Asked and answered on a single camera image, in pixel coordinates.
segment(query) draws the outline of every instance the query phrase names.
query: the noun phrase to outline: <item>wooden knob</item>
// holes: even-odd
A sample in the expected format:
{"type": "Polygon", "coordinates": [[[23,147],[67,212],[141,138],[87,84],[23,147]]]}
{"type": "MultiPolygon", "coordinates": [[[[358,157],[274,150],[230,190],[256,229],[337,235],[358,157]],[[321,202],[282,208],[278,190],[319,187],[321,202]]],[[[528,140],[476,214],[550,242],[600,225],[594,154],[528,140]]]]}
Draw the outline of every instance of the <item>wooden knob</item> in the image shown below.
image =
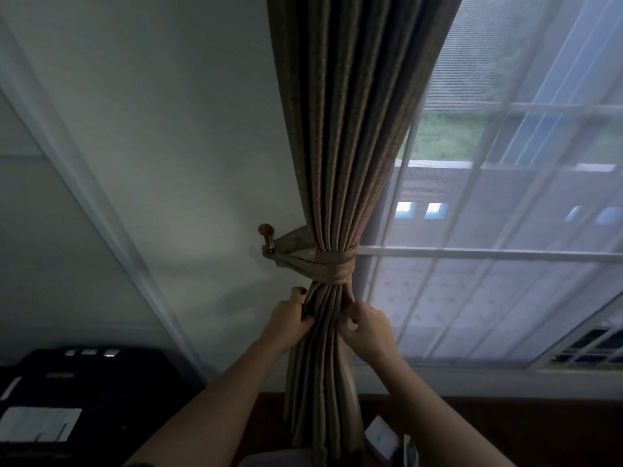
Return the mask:
{"type": "Polygon", "coordinates": [[[265,245],[262,246],[262,253],[273,252],[274,245],[272,242],[272,238],[275,235],[275,228],[269,224],[264,223],[264,224],[260,224],[257,230],[262,236],[264,236],[265,245]]]}

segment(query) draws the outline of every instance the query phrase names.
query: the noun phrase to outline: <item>curtain fold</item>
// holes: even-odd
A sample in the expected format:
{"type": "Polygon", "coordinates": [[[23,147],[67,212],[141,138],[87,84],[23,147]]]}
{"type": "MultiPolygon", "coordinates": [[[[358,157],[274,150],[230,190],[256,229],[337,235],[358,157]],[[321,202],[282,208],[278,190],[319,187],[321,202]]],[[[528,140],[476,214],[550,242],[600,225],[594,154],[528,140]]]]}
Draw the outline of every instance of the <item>curtain fold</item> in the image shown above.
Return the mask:
{"type": "Polygon", "coordinates": [[[290,353],[284,415],[316,463],[362,448],[353,355],[335,329],[353,301],[363,229],[461,0],[267,0],[307,227],[264,253],[314,282],[315,324],[290,353]]]}

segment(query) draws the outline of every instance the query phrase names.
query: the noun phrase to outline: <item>brown wooden floor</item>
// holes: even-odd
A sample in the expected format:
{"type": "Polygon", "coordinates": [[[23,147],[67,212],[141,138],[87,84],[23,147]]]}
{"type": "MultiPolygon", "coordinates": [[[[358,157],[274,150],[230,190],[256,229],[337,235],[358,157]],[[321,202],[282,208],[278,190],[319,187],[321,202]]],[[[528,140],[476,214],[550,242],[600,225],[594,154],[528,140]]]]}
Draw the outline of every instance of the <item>brown wooden floor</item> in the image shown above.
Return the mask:
{"type": "MultiPolygon", "coordinates": [[[[380,415],[399,435],[403,428],[389,397],[360,397],[364,426],[380,415]]],[[[623,405],[605,401],[448,399],[465,419],[517,467],[621,465],[623,405]]],[[[245,456],[288,449],[283,393],[262,393],[233,466],[245,456]]]]}

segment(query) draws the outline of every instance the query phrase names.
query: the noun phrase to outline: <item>curtain tieback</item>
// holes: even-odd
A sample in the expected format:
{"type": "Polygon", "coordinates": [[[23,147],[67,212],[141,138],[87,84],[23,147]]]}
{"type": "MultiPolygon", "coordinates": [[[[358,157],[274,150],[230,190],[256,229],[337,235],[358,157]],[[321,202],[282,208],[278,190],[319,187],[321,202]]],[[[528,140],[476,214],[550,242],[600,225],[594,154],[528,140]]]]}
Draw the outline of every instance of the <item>curtain tieback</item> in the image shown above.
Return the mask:
{"type": "Polygon", "coordinates": [[[339,285],[350,282],[358,249],[355,244],[345,251],[318,251],[309,227],[303,226],[275,239],[270,248],[262,246],[262,255],[318,283],[339,285]]]}

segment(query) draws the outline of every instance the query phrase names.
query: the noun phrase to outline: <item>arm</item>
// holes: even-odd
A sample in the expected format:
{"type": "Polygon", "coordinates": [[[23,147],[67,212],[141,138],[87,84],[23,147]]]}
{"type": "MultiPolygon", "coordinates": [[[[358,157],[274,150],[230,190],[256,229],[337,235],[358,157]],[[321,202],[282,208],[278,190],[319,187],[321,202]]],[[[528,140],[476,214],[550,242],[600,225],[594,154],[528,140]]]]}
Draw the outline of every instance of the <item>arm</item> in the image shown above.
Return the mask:
{"type": "Polygon", "coordinates": [[[354,303],[347,311],[356,330],[339,323],[339,333],[376,372],[402,408],[405,425],[426,465],[513,467],[500,451],[418,377],[398,354],[389,320],[382,311],[354,303]]]}
{"type": "Polygon", "coordinates": [[[313,324],[301,321],[304,288],[281,301],[261,337],[213,384],[159,429],[125,464],[154,467],[229,466],[261,385],[287,349],[313,324]]]}

